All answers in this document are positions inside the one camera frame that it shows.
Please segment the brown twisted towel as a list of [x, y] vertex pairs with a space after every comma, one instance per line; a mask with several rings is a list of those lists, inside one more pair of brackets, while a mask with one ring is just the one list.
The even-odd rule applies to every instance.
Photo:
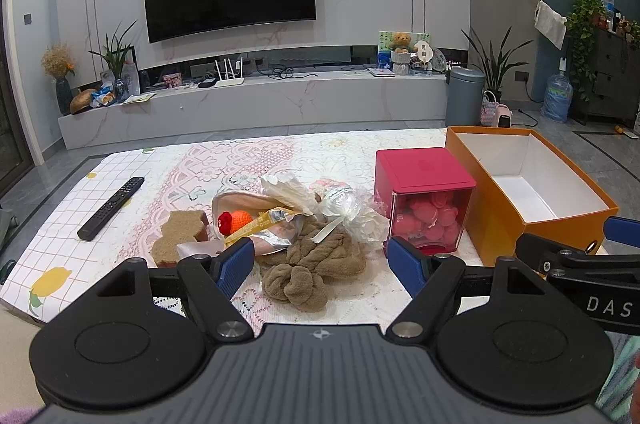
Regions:
[[259, 256], [262, 292], [271, 300], [299, 311], [317, 312], [329, 299], [326, 280], [352, 280], [367, 268], [361, 245], [336, 228], [320, 243], [312, 240], [326, 225], [306, 218], [299, 235], [284, 251]]

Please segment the white mesh cloth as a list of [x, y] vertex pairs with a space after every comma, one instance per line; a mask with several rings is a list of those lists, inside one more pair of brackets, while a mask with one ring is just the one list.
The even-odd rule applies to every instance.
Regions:
[[311, 241], [320, 244], [336, 229], [342, 229], [366, 251], [383, 246], [390, 221], [380, 213], [370, 193], [333, 180], [315, 182], [314, 191], [320, 197], [317, 217], [326, 225]]

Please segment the white hanging cloth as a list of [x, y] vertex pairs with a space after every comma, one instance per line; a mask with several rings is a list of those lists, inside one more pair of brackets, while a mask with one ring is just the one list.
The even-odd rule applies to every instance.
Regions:
[[566, 35], [566, 18], [552, 9], [544, 0], [539, 0], [537, 3], [534, 25], [537, 32], [547, 38], [556, 49], [562, 49]]

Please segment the green plant in glass vase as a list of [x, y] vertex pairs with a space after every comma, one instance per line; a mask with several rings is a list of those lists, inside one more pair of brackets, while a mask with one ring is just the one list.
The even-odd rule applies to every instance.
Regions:
[[107, 65], [114, 78], [114, 93], [117, 103], [122, 103], [128, 98], [128, 84], [122, 74], [126, 65], [127, 54], [134, 49], [131, 43], [126, 43], [125, 37], [137, 22], [134, 20], [123, 32], [114, 32], [105, 36], [105, 42], [99, 51], [90, 50], [89, 53], [97, 56]]

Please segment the dark vase with dried flowers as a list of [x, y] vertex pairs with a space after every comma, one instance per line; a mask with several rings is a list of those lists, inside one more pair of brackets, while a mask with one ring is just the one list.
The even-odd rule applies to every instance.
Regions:
[[44, 72], [54, 79], [56, 101], [63, 116], [70, 115], [73, 92], [68, 76], [75, 75], [74, 59], [66, 43], [49, 46], [44, 52], [41, 65]]

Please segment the blue water jug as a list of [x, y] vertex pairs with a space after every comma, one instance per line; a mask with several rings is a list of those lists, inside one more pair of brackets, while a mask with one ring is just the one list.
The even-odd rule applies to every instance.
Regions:
[[540, 113], [552, 121], [566, 123], [572, 101], [573, 87], [566, 75], [566, 60], [560, 58], [558, 72], [547, 80]]

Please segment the teddy bear on stand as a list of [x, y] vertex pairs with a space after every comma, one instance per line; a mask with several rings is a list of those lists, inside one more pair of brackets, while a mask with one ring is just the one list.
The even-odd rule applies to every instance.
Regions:
[[394, 32], [390, 40], [390, 61], [396, 76], [409, 74], [412, 58], [411, 35], [408, 32]]

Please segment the patterned tablecloth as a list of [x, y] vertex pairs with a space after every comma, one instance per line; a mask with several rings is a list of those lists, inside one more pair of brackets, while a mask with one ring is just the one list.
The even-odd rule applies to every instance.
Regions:
[[[48, 322], [107, 272], [129, 257], [148, 258], [160, 229], [176, 210], [204, 211], [210, 222], [218, 195], [260, 194], [263, 176], [295, 177], [322, 191], [352, 187], [373, 194], [379, 150], [442, 147], [442, 129], [318, 133], [212, 141], [114, 153], [54, 201], [1, 288], [6, 306]], [[82, 224], [127, 180], [139, 191], [91, 242]]]

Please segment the grey trash bin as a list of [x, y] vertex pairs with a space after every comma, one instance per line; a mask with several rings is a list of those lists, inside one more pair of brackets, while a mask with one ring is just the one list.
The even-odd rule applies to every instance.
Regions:
[[447, 80], [445, 125], [477, 126], [480, 123], [485, 75], [475, 68], [453, 67]]

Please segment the yellow snack packet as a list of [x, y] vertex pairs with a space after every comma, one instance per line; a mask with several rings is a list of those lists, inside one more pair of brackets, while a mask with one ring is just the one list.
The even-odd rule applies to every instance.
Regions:
[[280, 222], [290, 222], [295, 216], [298, 216], [299, 212], [288, 209], [286, 207], [273, 207], [270, 210], [260, 214], [256, 219], [249, 222], [247, 225], [243, 225], [242, 228], [232, 232], [229, 236], [224, 238], [224, 245], [227, 247], [236, 243], [237, 241], [249, 237], [252, 234], [260, 232], [265, 229], [269, 229], [273, 225]]

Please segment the marble tv console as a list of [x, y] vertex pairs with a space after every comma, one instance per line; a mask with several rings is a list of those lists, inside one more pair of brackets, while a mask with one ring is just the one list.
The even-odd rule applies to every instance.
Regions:
[[248, 77], [243, 84], [155, 93], [58, 120], [65, 146], [93, 147], [169, 136], [294, 125], [442, 121], [442, 75], [374, 77], [366, 70], [305, 77]]

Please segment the brown bear-shaped loofah sponge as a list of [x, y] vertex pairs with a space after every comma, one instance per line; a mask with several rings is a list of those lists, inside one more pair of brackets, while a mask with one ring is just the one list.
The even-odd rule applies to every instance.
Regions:
[[203, 210], [174, 210], [160, 228], [160, 238], [150, 251], [158, 268], [175, 267], [180, 260], [177, 247], [208, 240], [208, 218]]

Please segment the dark cabinet with plants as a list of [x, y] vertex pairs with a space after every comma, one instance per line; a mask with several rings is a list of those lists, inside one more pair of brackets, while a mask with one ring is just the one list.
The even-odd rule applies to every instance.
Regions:
[[602, 0], [574, 0], [566, 33], [570, 116], [631, 127], [639, 110], [639, 23], [607, 17]]

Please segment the white wifi router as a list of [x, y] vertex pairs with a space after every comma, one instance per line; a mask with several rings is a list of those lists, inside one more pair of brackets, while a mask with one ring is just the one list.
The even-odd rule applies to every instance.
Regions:
[[216, 88], [241, 86], [244, 84], [243, 61], [231, 61], [224, 58], [215, 62], [217, 80]]

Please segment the orange crochet fruit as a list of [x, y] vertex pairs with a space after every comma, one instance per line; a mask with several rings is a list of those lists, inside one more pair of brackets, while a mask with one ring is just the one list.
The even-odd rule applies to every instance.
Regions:
[[223, 211], [217, 218], [217, 225], [223, 236], [230, 236], [252, 221], [252, 215], [245, 210]]

